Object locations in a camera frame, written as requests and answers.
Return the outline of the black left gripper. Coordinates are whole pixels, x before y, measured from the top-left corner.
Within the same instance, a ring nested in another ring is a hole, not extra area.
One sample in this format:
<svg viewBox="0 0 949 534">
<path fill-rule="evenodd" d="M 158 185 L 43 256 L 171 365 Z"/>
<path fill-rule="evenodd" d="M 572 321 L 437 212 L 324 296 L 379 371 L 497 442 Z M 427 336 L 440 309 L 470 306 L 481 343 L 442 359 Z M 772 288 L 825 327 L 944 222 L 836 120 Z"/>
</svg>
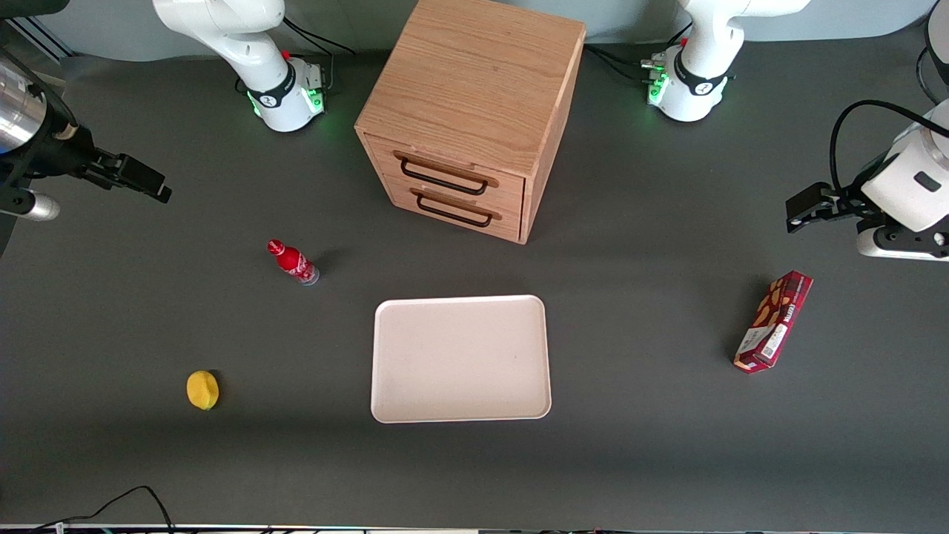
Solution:
<svg viewBox="0 0 949 534">
<path fill-rule="evenodd" d="M 833 155 L 833 186 L 814 182 L 786 201 L 787 233 L 794 234 L 810 224 L 840 222 L 848 217 L 860 217 L 864 222 L 885 222 L 884 211 L 869 200 L 862 187 L 887 165 L 887 155 L 879 154 L 865 163 L 849 185 L 843 186 L 839 179 L 838 158 Z"/>
</svg>

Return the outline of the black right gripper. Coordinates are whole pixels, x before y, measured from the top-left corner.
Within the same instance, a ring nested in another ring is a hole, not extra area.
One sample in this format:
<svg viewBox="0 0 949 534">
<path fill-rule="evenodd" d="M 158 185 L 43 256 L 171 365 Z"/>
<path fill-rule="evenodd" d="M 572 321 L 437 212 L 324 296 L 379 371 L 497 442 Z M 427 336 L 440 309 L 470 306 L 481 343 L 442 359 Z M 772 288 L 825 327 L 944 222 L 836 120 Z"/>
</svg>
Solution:
<svg viewBox="0 0 949 534">
<path fill-rule="evenodd" d="M 44 139 L 31 162 L 31 173 L 37 178 L 72 176 L 97 186 L 125 187 L 157 202 L 169 203 L 173 190 L 164 183 L 162 173 L 132 156 L 119 154 L 106 174 L 102 162 L 112 158 L 111 153 L 95 146 L 88 128 L 78 126 L 69 139 Z"/>
</svg>

